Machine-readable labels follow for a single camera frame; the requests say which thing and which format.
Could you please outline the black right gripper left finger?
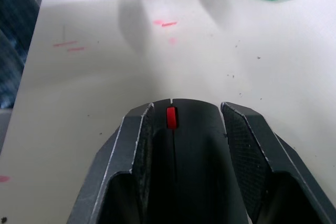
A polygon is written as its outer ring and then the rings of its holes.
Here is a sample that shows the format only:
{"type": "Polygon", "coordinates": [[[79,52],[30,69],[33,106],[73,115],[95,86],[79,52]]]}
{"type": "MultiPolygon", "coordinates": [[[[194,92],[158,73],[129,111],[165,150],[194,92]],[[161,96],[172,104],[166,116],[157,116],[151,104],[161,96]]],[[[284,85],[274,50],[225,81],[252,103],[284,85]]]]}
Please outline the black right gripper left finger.
{"type": "Polygon", "coordinates": [[[154,105],[130,110],[96,153],[68,223],[146,223],[154,105]]]}

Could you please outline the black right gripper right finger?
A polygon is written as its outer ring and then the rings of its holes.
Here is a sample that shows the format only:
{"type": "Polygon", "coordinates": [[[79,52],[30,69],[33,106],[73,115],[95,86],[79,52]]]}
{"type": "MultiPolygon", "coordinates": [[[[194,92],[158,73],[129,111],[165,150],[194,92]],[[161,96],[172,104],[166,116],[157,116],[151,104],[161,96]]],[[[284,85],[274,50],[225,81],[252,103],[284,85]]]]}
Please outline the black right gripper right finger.
{"type": "Polygon", "coordinates": [[[261,114],[229,102],[221,112],[252,223],[335,223],[335,207],[312,173],[261,114]]]}

